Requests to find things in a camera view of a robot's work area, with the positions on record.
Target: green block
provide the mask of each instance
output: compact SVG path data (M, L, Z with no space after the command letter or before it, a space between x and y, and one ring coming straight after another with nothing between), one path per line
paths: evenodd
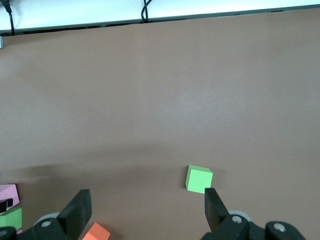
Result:
M211 188L212 171L207 167L189 165L185 186L188 191L205 194L205 188Z
M16 230L22 227L22 209L11 208L0 215L0 227L14 227Z

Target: foam block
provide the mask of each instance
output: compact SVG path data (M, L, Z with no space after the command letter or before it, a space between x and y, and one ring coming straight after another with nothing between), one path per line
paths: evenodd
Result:
M109 236L110 232L95 222L83 240L107 240Z
M0 227L14 227L16 230L22 227L22 209L11 208L0 215Z
M4 184L0 185L0 202L12 199L12 204L8 205L6 210L11 209L19 203L19 197L17 192L17 187L15 184Z
M185 186L188 191L205 194L205 188L211 187L212 171L207 167L189 165Z

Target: black cable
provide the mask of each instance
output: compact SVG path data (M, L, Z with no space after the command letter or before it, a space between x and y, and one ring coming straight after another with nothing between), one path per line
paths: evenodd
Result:
M9 13L10 16L10 24L11 24L11 34L12 36L15 35L15 27L14 27L14 19L12 18L12 14L11 12Z
M0 2L4 6L6 12L9 14L10 24L11 24L11 34L12 34L12 36L14 36L15 35L15 28L14 28L14 19L12 17L12 10L11 10L10 3L9 3L10 0L0 0Z
M144 23L148 23L149 22L148 5L149 3L151 3L152 0L149 0L148 2L146 0L143 0L143 1L144 1L144 7L142 8L142 11L141 11L141 18Z

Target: green cube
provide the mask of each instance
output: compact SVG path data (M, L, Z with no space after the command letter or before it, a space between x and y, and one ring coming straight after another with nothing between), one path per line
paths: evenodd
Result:
M22 227L22 209L11 208L0 215L0 227L14 227L16 230Z
M188 191L205 194L205 188L211 188L212 171L207 167L189 165L185 186Z

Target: pink block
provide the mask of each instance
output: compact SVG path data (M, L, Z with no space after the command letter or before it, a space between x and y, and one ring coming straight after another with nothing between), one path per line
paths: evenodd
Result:
M20 202L15 184L0 185L0 201L7 199L13 199L13 205L8 207L6 210L9 210Z

